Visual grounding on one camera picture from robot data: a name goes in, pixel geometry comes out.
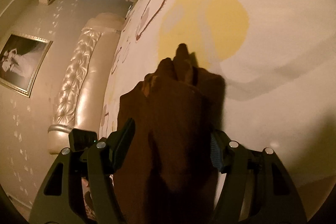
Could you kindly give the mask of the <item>dark brown plaid sweater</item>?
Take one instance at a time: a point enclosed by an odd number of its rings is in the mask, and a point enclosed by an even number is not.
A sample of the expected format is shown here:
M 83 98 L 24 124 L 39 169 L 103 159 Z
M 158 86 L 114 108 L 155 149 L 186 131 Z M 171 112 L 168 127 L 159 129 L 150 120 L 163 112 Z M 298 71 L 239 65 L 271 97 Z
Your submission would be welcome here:
M 218 182 L 211 133 L 221 127 L 225 82 L 197 67 L 187 46 L 120 98 L 117 125 L 135 134 L 114 192 L 126 223 L 207 223 Z

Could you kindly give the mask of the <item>patterned floor rug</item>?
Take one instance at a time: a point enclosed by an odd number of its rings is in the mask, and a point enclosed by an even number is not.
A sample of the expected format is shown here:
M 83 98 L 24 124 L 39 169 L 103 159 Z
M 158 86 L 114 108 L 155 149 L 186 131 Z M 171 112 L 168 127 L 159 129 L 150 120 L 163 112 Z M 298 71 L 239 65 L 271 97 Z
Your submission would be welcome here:
M 92 221 L 97 221 L 96 214 L 93 208 L 93 201 L 92 201 L 91 192 L 89 188 L 89 182 L 87 179 L 82 178 L 81 183 L 82 183 L 82 188 L 83 188 L 85 212 L 87 214 L 87 217 L 91 219 Z

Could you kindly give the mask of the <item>cream tufted leather headboard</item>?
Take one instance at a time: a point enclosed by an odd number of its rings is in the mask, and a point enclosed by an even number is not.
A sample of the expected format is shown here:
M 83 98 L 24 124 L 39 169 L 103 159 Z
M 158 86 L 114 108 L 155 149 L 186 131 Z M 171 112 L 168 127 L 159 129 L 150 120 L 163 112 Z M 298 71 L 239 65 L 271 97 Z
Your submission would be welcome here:
M 106 86 L 125 18 L 105 12 L 88 20 L 56 97 L 49 153 L 68 147 L 72 129 L 99 132 Z

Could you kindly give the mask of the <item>framed wedding photo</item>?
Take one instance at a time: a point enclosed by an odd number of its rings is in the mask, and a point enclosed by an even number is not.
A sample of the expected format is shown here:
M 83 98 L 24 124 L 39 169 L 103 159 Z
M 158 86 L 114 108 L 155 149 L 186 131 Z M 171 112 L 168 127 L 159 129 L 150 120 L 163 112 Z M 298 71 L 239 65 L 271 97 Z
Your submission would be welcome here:
M 33 35 L 11 33 L 1 49 L 1 85 L 29 98 L 52 43 Z

